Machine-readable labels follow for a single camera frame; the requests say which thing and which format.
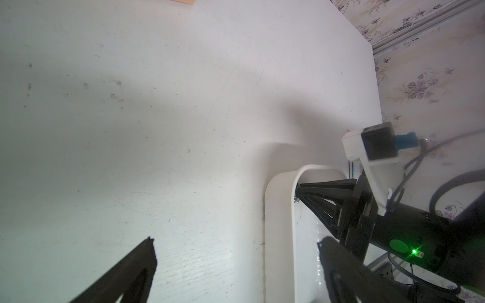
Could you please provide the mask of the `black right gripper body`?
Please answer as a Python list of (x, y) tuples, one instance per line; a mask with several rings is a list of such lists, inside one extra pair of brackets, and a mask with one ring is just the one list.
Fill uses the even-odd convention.
[(344, 202), (339, 242), (364, 261), (378, 214), (378, 205), (365, 174), (356, 180), (351, 195)]

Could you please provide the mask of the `white plastic storage box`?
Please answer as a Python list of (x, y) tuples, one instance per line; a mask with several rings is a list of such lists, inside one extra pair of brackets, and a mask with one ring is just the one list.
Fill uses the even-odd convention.
[(341, 181), (336, 167), (305, 165), (277, 174), (265, 192), (266, 302), (329, 302), (318, 243), (331, 235), (295, 196), (305, 183)]

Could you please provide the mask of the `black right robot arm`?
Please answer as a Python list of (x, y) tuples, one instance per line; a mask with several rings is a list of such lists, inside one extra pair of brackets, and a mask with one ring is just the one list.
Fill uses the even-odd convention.
[[(455, 219), (439, 216), (436, 205), (452, 189), (484, 181), (484, 170), (459, 175), (431, 197), (429, 210), (398, 205), (378, 214), (365, 176), (296, 187), (303, 202), (330, 231), (318, 243), (327, 288), (333, 302), (452, 302), (462, 288), (484, 290), (484, 196), (479, 196)], [(437, 287), (423, 279), (409, 287), (379, 278), (363, 265), (374, 245), (411, 265), (455, 284)]]

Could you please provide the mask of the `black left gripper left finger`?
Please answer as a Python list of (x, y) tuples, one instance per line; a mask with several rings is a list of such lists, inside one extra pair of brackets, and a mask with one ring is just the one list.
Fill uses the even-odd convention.
[(157, 268), (154, 239), (130, 251), (73, 302), (146, 302)]

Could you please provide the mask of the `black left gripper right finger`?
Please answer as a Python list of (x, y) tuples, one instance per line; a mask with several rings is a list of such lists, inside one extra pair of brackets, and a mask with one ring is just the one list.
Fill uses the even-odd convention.
[(331, 237), (318, 243), (331, 302), (409, 302), (389, 279), (370, 271)]

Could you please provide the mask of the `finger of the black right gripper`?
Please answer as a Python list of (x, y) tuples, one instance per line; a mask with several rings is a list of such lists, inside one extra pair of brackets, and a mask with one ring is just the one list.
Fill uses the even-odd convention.
[(336, 239), (346, 235), (344, 218), (345, 199), (315, 194), (300, 194), (302, 201)]
[(296, 187), (296, 195), (346, 197), (352, 194), (356, 183), (356, 179), (344, 179), (320, 183), (301, 183)]

